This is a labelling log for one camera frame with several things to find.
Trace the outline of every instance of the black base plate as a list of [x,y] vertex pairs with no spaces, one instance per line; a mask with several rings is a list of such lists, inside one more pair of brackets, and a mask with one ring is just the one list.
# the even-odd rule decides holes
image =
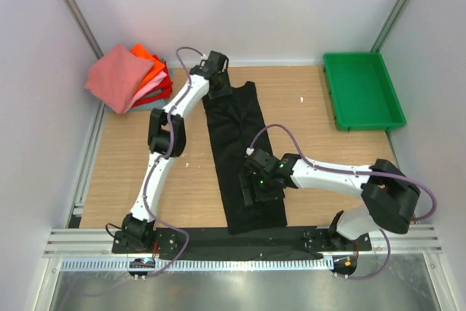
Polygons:
[[[231,235],[227,228],[185,229],[190,236],[182,260],[208,261],[285,261],[319,259],[316,252],[337,251],[325,238],[328,229],[317,227],[282,227]],[[184,243],[184,235],[171,229],[156,232],[161,259],[172,259]],[[311,238],[312,249],[304,242]],[[368,235],[358,238],[359,251],[370,251]],[[343,251],[352,253],[354,245]]]
[[123,232],[115,232],[114,244],[111,247],[113,254],[135,254],[135,253],[152,253],[154,251],[154,241],[156,232],[153,231],[153,238],[148,237],[146,246],[137,240],[131,240]]

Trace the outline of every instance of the metal floor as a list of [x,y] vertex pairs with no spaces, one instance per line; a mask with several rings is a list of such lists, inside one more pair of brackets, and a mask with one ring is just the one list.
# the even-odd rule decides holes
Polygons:
[[[360,256],[358,275],[379,268],[379,256]],[[329,271],[177,272],[134,282],[126,272],[61,272],[51,310],[440,310],[423,255],[397,255],[378,277],[360,281]]]

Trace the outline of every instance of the red cloth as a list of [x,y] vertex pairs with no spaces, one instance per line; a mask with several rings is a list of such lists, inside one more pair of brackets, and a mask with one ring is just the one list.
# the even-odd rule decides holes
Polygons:
[[154,89],[149,91],[146,95],[149,95],[149,94],[151,94],[153,92],[156,92],[158,90],[161,90],[162,92],[160,94],[158,94],[158,95],[151,96],[150,98],[145,98],[145,97],[140,98],[139,100],[134,102],[133,107],[144,105],[146,103],[151,103],[151,102],[154,102],[156,100],[160,100],[162,98],[170,97],[170,94],[173,91],[173,89],[172,89],[173,82],[172,82],[172,79],[170,78],[170,75],[168,73],[167,64],[165,64],[165,67],[164,67],[164,69],[162,71],[164,71],[167,74],[167,76],[160,82],[159,85],[157,85]]
[[89,69],[86,89],[116,113],[125,113],[139,82],[153,66],[154,62],[137,58],[118,44]]

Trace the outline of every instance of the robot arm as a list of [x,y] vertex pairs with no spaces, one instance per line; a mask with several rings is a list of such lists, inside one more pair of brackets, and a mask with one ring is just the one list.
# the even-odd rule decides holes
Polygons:
[[[141,190],[134,206],[123,222],[122,230],[115,233],[114,253],[130,253],[134,250],[151,249],[154,242],[154,220],[144,205],[143,196],[152,213],[157,213],[162,188],[168,172],[181,156],[186,145],[184,119],[194,106],[208,94],[210,99],[220,98],[232,93],[228,77],[228,57],[211,51],[207,60],[195,66],[190,73],[190,80],[181,91],[163,109],[153,109],[149,120],[149,162]],[[170,146],[170,131],[163,128],[170,115],[173,131],[173,149],[166,155]]]
[[[150,148],[149,163],[146,169],[146,175],[144,176],[143,185],[139,191],[138,198],[131,208],[131,214],[133,218],[140,221],[146,220],[147,222],[153,221],[148,211],[143,204],[143,193],[144,184],[147,181],[149,172],[152,166],[156,162],[157,158],[163,156],[163,148],[167,148],[170,142],[170,134],[168,131],[161,128],[162,125],[167,123],[167,114],[172,114],[172,125],[173,131],[176,131],[177,137],[176,145],[173,147],[174,153],[167,159],[160,158],[157,164],[157,169],[151,174],[149,182],[147,183],[147,202],[150,205],[151,212],[157,212],[157,205],[159,203],[162,188],[165,184],[168,172],[175,163],[177,157],[183,152],[184,146],[186,145],[186,134],[184,132],[184,125],[182,121],[184,118],[191,113],[197,102],[201,100],[209,92],[209,81],[203,76],[191,75],[191,84],[187,82],[181,91],[175,96],[175,98],[167,104],[163,110],[155,109],[151,112],[151,119],[149,124],[149,139],[148,144]],[[179,101],[180,97],[184,98],[178,105],[176,102]]]
[[[419,199],[419,189],[392,178],[355,175],[373,171],[403,175],[391,162],[377,160],[371,166],[346,166],[314,160],[310,162],[315,166],[308,165],[298,154],[285,154],[279,160],[260,149],[248,149],[245,168],[251,182],[260,184],[261,201],[273,200],[272,196],[267,198],[264,193],[272,193],[276,188],[285,187],[327,189],[362,199],[363,205],[339,212],[333,219],[329,234],[336,247],[378,229],[398,234],[407,233]],[[324,171],[321,168],[335,171]]]

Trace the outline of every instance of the black cloth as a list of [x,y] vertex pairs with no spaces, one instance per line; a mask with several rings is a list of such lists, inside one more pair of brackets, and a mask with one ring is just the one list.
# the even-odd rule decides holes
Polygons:
[[[246,207],[238,177],[244,166],[246,149],[265,126],[256,86],[246,82],[242,87],[233,88],[231,95],[213,100],[206,95],[202,102],[229,233],[234,235],[254,229],[285,227],[283,200],[257,202]],[[266,132],[254,147],[272,154]]]

